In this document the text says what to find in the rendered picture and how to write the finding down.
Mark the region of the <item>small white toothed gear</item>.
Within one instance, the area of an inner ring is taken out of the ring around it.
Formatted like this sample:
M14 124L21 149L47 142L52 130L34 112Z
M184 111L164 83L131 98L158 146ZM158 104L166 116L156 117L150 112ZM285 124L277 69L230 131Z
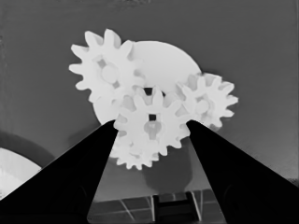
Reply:
M81 63L70 64L68 69L82 76L76 88L80 91L89 89L91 103L119 100L132 92L133 86L144 86L146 79L139 75L143 62L130 57L133 41L122 43L119 35L111 29L106 29L104 36L86 31L84 37L87 47L71 46Z
M116 138L109 157L118 165L125 165L130 170L135 167L141 171L144 166L151 167L159 159L157 145L150 142L125 142Z
M191 114L179 99L173 101L163 97L160 89L154 88L147 103L143 91L133 98L135 110L121 107L114 127L124 131L114 149L121 155L137 160L152 160L153 155L167 155L167 148L181 148L180 140L190 135L186 123Z
M238 103L238 98L231 94L235 84L224 81L221 76L209 73L189 75L185 82L179 81L178 86L185 95L183 105L186 110L193 120L204 126L220 129L221 118L234 115L229 106Z

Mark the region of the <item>large thick white disc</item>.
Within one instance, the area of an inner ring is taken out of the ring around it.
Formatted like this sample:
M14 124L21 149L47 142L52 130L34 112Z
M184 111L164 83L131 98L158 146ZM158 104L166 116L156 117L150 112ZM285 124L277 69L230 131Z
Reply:
M0 201L41 170L35 162L0 147Z

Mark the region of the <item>white round carrier with pins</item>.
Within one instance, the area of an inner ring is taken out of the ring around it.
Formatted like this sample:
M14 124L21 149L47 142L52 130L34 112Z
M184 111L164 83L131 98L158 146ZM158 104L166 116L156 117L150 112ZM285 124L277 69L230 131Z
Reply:
M159 41L127 41L119 47L103 45L93 57L94 81L90 101L99 122L118 116L119 102L134 87L157 85L169 92L175 81L200 70L182 49Z

